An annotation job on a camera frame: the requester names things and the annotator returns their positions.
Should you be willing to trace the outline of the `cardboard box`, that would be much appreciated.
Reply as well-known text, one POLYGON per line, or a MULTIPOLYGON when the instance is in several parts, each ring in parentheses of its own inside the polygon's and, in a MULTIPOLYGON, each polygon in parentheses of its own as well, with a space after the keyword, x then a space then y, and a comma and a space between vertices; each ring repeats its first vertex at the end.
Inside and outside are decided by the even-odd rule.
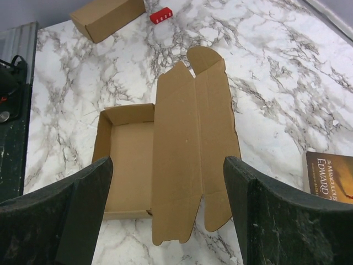
POLYGON ((223 162, 240 148, 226 64, 209 47, 186 56, 158 78, 155 103, 100 113, 92 157, 113 162, 104 218, 151 218, 156 246, 187 242, 201 202, 209 232, 232 215, 223 162))

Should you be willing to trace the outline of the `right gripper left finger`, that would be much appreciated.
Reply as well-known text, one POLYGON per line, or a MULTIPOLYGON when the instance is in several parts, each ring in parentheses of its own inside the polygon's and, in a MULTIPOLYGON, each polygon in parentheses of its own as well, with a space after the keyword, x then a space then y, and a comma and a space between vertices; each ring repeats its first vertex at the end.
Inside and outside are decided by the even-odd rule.
POLYGON ((109 156, 1 203, 1 264, 91 264, 113 176, 109 156))

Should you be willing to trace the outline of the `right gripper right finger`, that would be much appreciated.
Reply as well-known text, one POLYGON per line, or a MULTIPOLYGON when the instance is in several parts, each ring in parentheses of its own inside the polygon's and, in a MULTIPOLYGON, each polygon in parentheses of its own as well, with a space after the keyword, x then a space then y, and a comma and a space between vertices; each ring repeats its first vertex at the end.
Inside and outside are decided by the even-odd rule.
POLYGON ((224 159, 223 175, 244 264, 351 264, 352 205, 311 195, 224 159))

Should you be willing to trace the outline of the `small red block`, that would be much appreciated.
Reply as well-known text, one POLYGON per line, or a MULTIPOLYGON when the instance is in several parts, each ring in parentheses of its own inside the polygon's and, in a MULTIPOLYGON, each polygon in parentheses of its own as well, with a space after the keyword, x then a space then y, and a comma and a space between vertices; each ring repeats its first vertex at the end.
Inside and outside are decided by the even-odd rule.
POLYGON ((161 10, 151 14, 149 18, 153 24, 159 24, 172 16, 173 11, 168 7, 164 7, 161 10))

